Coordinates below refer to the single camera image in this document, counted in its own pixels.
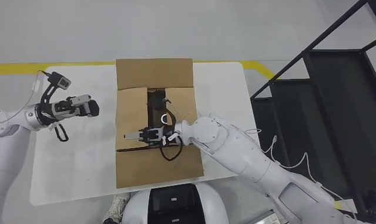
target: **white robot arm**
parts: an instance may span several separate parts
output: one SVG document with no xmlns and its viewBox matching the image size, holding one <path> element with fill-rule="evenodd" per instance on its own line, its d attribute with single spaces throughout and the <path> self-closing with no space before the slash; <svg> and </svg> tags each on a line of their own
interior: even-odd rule
<svg viewBox="0 0 376 224">
<path fill-rule="evenodd" d="M 258 185 L 290 223 L 355 223 L 334 207 L 334 199 L 320 184 L 283 169 L 252 138 L 217 116 L 199 118 L 193 125 L 178 122 L 174 134 L 184 145 L 194 144 L 228 170 Z M 176 136 L 170 139 L 181 143 Z"/>
<path fill-rule="evenodd" d="M 60 121 L 73 116 L 91 117 L 99 114 L 97 103 L 89 95 L 49 103 L 58 88 L 67 89 L 71 82 L 56 72 L 44 73 L 49 77 L 50 85 L 40 103 L 28 105 L 19 112 L 0 111 L 0 223 L 6 193 L 24 164 L 31 131 L 51 126 L 55 128 L 59 140 L 64 142 L 68 136 Z M 65 138 L 61 138 L 58 126 Z"/>
</svg>

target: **black panel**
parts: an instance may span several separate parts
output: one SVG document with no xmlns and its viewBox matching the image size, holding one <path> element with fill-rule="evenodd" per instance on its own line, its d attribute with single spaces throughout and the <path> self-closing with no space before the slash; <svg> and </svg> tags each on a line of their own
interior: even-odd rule
<svg viewBox="0 0 376 224">
<path fill-rule="evenodd" d="M 194 184 L 152 189 L 148 224 L 205 224 L 200 195 Z"/>
<path fill-rule="evenodd" d="M 376 190 L 376 77 L 365 52 L 311 51 L 304 58 L 351 183 Z"/>
<path fill-rule="evenodd" d="M 283 137 L 281 136 L 281 129 L 275 117 L 272 98 L 256 98 L 251 100 L 251 103 L 256 126 L 261 129 L 258 138 L 262 150 L 266 151 L 270 147 L 273 137 L 277 135 L 277 142 L 273 147 L 273 156 L 283 165 L 289 165 L 290 162 L 288 161 Z"/>
<path fill-rule="evenodd" d="M 299 163 L 307 152 L 314 179 L 335 193 L 347 196 L 349 191 L 319 113 L 310 80 L 275 81 L 270 89 L 291 164 Z M 306 161 L 291 171 L 309 178 Z"/>
</svg>

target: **cardboard box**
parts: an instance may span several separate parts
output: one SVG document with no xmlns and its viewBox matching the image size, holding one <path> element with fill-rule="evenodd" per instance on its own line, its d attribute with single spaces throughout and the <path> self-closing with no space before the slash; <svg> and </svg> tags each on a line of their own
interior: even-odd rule
<svg viewBox="0 0 376 224">
<path fill-rule="evenodd" d="M 146 146 L 124 135 L 148 126 L 147 92 L 164 89 L 172 102 L 167 108 L 177 121 L 193 123 L 197 119 L 191 59 L 118 59 L 116 150 Z M 179 148 L 165 148 L 167 157 Z M 201 153 L 193 145 L 185 146 L 180 156 L 165 160 L 159 149 L 116 152 L 116 187 L 147 185 L 203 176 Z"/>
</svg>

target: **white robot body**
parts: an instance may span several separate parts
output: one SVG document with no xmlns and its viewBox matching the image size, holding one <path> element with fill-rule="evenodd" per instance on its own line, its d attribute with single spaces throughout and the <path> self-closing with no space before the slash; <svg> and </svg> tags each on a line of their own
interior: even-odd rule
<svg viewBox="0 0 376 224">
<path fill-rule="evenodd" d="M 140 191 L 126 205 L 122 224 L 180 224 L 191 221 L 195 224 L 229 224 L 220 195 L 206 183 Z"/>
<path fill-rule="evenodd" d="M 334 207 L 334 199 L 304 176 L 291 173 L 271 161 L 254 140 L 237 127 L 215 115 L 202 117 L 190 126 L 177 123 L 185 145 L 189 142 L 221 163 L 228 170 L 246 177 L 272 198 L 290 223 L 301 223 L 302 210 L 312 204 Z"/>
</svg>

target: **black cable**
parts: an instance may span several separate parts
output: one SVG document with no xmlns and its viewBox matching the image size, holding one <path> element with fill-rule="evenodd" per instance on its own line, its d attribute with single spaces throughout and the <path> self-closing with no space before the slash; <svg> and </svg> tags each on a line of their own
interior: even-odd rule
<svg viewBox="0 0 376 224">
<path fill-rule="evenodd" d="M 162 142 L 159 144 L 160 153 L 162 154 L 162 156 L 164 157 L 164 159 L 167 160 L 167 161 L 173 161 L 174 159 L 176 159 L 180 155 L 180 153 L 182 152 L 182 150 L 183 150 L 183 140 L 182 140 L 182 138 L 180 136 L 177 136 L 177 138 L 179 138 L 179 140 L 180 140 L 180 149 L 177 152 L 177 154 L 174 157 L 172 157 L 172 158 L 167 158 L 167 156 L 163 152 Z"/>
<path fill-rule="evenodd" d="M 69 140 L 69 137 L 68 137 L 68 135 L 66 134 L 65 129 L 64 129 L 63 125 L 59 124 L 59 126 L 60 126 L 62 132 L 64 133 L 64 137 L 65 137 L 65 139 L 62 139 L 62 138 L 61 138 L 60 133 L 59 133 L 59 129 L 58 129 L 57 126 L 55 127 L 55 133 L 56 133 L 56 136 L 58 137 L 58 139 L 59 139 L 61 142 L 67 142 L 67 141 Z"/>
</svg>

